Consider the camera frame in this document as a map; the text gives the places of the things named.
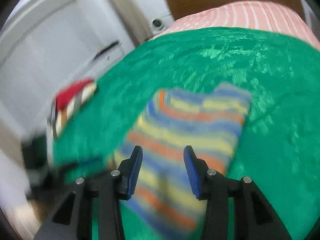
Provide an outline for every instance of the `green towel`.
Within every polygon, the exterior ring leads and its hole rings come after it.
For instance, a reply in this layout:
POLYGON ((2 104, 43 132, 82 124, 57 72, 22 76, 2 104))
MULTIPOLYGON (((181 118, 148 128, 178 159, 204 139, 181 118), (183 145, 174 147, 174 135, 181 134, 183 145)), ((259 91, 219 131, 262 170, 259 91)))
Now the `green towel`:
MULTIPOLYGON (((293 240, 303 239, 320 214, 320 53, 296 38, 214 27, 146 42, 98 80, 93 99, 54 143, 54 163, 110 156, 159 88, 210 93, 221 81, 252 94, 227 176, 250 176, 293 240)), ((122 211, 127 240, 159 239, 122 211)), ((93 239, 96 227, 95 218, 93 239)))

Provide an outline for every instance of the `screw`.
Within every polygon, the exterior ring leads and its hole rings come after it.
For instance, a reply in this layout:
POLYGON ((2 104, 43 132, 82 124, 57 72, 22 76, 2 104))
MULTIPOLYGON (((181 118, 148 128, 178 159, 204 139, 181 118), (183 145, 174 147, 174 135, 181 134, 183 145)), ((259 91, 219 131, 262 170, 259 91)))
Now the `screw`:
POLYGON ((250 177, 243 177, 243 181, 245 182, 245 183, 251 183, 252 182, 252 179, 250 178, 250 177))
POLYGON ((79 177, 78 179, 76 179, 76 184, 81 184, 84 182, 84 178, 79 177))
POLYGON ((207 170, 207 173, 208 173, 210 176, 213 176, 213 175, 216 175, 216 174, 217 174, 216 170, 214 170, 214 169, 208 169, 208 170, 207 170))
POLYGON ((120 175, 120 171, 119 170, 113 170, 113 171, 111 171, 111 175, 113 177, 119 176, 120 175))

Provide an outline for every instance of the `green fabric surface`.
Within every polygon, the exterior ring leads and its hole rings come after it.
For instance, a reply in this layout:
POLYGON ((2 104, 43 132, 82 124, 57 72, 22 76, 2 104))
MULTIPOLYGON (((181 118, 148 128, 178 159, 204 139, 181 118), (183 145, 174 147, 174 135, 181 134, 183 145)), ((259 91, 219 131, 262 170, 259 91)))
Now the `green fabric surface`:
MULTIPOLYGON (((320 214, 319 63, 318 51, 277 33, 215 27, 159 37, 98 80, 95 96, 55 141, 54 163, 111 155, 159 88, 210 93, 228 81, 253 97, 228 177, 250 176, 293 240, 303 239, 320 214)), ((76 170, 68 180, 102 168, 76 170)), ((127 240, 161 239, 122 211, 127 240)))

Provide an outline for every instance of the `red cloth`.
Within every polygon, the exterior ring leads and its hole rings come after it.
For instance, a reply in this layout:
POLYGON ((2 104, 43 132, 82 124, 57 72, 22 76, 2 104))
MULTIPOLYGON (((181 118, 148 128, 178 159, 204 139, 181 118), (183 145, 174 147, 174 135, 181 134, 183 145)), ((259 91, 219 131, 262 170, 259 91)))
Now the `red cloth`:
POLYGON ((56 109, 57 111, 64 109, 70 100, 81 91, 87 84, 94 82, 92 78, 86 78, 80 81, 76 81, 72 83, 70 86, 63 88, 60 92, 56 95, 56 109))

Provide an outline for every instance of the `red and white striped cloth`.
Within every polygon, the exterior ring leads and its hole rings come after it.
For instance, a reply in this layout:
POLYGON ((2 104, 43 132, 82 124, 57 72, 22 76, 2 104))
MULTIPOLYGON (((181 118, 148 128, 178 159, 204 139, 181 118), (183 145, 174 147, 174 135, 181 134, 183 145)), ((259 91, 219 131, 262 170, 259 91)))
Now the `red and white striped cloth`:
POLYGON ((241 1, 185 16, 157 37, 208 27, 241 27, 283 33, 320 50, 320 42, 300 16, 290 8, 263 1, 241 1))

